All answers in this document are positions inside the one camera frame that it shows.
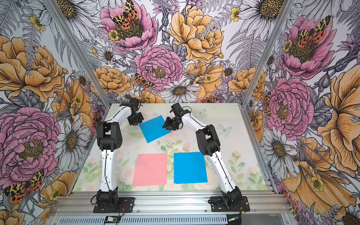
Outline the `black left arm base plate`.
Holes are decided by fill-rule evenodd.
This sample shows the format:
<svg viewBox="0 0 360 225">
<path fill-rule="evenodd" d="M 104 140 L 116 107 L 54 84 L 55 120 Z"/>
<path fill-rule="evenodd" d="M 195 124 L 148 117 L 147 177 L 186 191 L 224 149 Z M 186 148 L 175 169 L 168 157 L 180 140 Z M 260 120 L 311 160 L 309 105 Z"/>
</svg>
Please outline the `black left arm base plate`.
<svg viewBox="0 0 360 225">
<path fill-rule="evenodd" d="M 131 213 L 134 207 L 134 197 L 118 197 L 97 200 L 93 213 Z"/>
</svg>

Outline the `pink paper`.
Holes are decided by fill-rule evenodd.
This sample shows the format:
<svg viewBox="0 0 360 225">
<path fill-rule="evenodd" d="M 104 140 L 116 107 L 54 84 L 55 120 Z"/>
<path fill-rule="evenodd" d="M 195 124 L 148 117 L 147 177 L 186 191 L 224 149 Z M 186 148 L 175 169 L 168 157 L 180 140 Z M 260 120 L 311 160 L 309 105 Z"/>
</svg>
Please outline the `pink paper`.
<svg viewBox="0 0 360 225">
<path fill-rule="evenodd" d="M 167 160 L 166 153 L 138 154 L 133 186 L 157 186 L 167 183 Z"/>
</svg>

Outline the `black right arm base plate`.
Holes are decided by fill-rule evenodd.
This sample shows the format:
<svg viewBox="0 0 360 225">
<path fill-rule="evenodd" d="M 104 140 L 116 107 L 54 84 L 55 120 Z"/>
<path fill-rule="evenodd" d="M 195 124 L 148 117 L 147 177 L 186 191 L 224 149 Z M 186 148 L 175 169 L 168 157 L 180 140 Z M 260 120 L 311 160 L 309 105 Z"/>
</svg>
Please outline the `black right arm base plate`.
<svg viewBox="0 0 360 225">
<path fill-rule="evenodd" d="M 222 196 L 212 196 L 208 203 L 211 206 L 212 212 L 240 212 L 246 213 L 250 211 L 248 199 L 243 196 L 238 203 L 229 203 L 226 206 Z"/>
</svg>

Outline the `blue paper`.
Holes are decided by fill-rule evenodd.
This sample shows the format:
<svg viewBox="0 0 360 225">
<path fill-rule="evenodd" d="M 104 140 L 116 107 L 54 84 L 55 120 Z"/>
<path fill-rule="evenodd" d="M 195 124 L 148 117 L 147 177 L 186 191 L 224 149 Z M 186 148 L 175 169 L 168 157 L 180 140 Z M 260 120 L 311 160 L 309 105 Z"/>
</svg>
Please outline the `blue paper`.
<svg viewBox="0 0 360 225">
<path fill-rule="evenodd" d="M 174 183 L 207 183 L 204 155 L 200 152 L 174 154 Z"/>
<path fill-rule="evenodd" d="M 160 115 L 140 124 L 140 129 L 147 143 L 155 141 L 171 133 L 170 130 L 163 128 L 164 123 L 165 120 Z"/>
</svg>

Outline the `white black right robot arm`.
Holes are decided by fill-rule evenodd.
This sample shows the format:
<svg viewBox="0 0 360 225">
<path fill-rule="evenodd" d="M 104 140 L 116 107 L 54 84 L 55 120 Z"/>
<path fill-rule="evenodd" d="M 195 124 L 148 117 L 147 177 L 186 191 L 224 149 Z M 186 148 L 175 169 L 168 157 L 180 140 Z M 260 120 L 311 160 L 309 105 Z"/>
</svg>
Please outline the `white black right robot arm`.
<svg viewBox="0 0 360 225">
<path fill-rule="evenodd" d="M 223 199 L 221 205 L 227 210 L 238 211 L 243 203 L 243 195 L 239 187 L 232 180 L 220 152 L 220 140 L 212 124 L 204 124 L 196 119 L 189 106 L 182 107 L 179 103 L 171 106 L 169 116 L 163 128 L 170 131 L 181 129 L 183 126 L 191 128 L 196 134 L 199 151 L 210 161 L 220 181 Z"/>
</svg>

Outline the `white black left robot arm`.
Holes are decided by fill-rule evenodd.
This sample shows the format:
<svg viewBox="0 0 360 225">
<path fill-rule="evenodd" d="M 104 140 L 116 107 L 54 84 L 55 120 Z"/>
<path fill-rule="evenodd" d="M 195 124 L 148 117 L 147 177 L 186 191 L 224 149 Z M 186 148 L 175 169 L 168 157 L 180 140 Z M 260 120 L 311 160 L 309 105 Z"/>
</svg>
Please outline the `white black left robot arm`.
<svg viewBox="0 0 360 225">
<path fill-rule="evenodd" d="M 121 125 L 128 121 L 131 126 L 142 123 L 143 116 L 138 112 L 140 102 L 133 97 L 122 103 L 119 109 L 97 127 L 97 144 L 102 155 L 102 175 L 99 191 L 96 194 L 94 213 L 116 212 L 121 204 L 118 198 L 118 185 L 116 180 L 116 161 L 123 138 Z"/>
</svg>

